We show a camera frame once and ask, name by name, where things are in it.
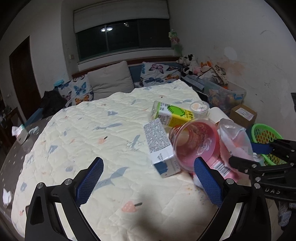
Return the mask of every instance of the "stuffed animal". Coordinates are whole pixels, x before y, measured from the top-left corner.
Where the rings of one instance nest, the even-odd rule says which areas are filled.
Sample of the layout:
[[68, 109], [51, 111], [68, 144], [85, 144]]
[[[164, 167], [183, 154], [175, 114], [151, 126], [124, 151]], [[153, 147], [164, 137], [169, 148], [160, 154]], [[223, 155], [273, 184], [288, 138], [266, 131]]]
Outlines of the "stuffed animal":
[[191, 61], [190, 66], [192, 67], [191, 71], [193, 72], [193, 74], [198, 75], [199, 73], [201, 73], [202, 69], [196, 61]]
[[200, 66], [201, 66], [201, 68], [202, 68], [201, 71], [204, 73], [204, 72], [207, 72], [207, 71], [212, 67], [212, 64], [211, 64], [210, 61], [208, 61], [208, 62], [206, 62], [206, 63], [201, 62], [201, 63], [200, 63]]
[[184, 64], [186, 64], [186, 61], [185, 61], [185, 57], [180, 57], [176, 63], [180, 64], [180, 65], [183, 65], [183, 67], [186, 67], [184, 66]]
[[196, 62], [196, 57], [194, 54], [189, 54], [188, 56], [185, 56], [184, 58], [185, 58], [185, 63], [187, 66], [189, 66], [192, 61]]
[[188, 75], [188, 74], [190, 74], [190, 75], [193, 74], [192, 66], [188, 66], [188, 67], [184, 68], [184, 70], [181, 72], [181, 75], [182, 75], [183, 77], [185, 77], [185, 76]]

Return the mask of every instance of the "green plastic basket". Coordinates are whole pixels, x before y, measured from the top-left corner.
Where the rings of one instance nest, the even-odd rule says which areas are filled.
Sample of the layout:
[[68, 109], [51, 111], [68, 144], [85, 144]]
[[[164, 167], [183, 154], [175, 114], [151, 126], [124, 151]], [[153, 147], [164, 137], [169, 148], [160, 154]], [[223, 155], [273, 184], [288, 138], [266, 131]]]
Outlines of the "green plastic basket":
[[[264, 125], [264, 124], [255, 124], [252, 127], [252, 139], [255, 143], [269, 143], [272, 142], [275, 139], [283, 139], [282, 136], [273, 128], [270, 126]], [[264, 155], [264, 163], [266, 165], [280, 165], [285, 164], [286, 162], [282, 159], [272, 155]]]

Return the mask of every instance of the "roller blind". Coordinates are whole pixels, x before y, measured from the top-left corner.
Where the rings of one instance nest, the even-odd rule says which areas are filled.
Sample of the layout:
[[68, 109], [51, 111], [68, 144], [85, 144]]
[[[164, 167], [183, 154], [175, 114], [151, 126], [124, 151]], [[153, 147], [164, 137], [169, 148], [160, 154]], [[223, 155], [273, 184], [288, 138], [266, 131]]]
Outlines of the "roller blind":
[[166, 0], [112, 0], [74, 11], [75, 33], [106, 23], [139, 18], [169, 19]]

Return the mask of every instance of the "pink plastic cup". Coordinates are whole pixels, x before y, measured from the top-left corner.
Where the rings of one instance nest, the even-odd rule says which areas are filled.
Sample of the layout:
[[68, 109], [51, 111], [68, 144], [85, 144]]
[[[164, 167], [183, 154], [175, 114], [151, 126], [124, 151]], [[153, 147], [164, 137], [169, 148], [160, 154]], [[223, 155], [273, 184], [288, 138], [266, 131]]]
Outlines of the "pink plastic cup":
[[208, 120], [191, 120], [171, 129], [169, 138], [182, 169], [193, 173], [194, 161], [201, 156], [211, 167], [220, 155], [217, 127]]

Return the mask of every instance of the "butterfly pillow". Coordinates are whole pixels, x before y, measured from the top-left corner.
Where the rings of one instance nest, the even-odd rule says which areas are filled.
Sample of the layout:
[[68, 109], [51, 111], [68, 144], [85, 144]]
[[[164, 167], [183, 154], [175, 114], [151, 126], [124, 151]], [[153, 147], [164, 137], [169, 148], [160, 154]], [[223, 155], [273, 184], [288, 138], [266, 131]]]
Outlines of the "butterfly pillow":
[[83, 101], [92, 101], [94, 99], [94, 93], [87, 75], [83, 75], [72, 81], [72, 105], [78, 105]]
[[58, 91], [61, 97], [63, 97], [67, 103], [66, 107], [71, 106], [72, 104], [72, 87], [71, 87], [71, 81], [58, 86]]
[[142, 63], [139, 85], [142, 87], [172, 83], [181, 77], [179, 68], [157, 64]]
[[75, 78], [58, 87], [60, 95], [67, 100], [66, 108], [78, 105], [82, 101], [92, 101], [94, 93], [87, 75]]

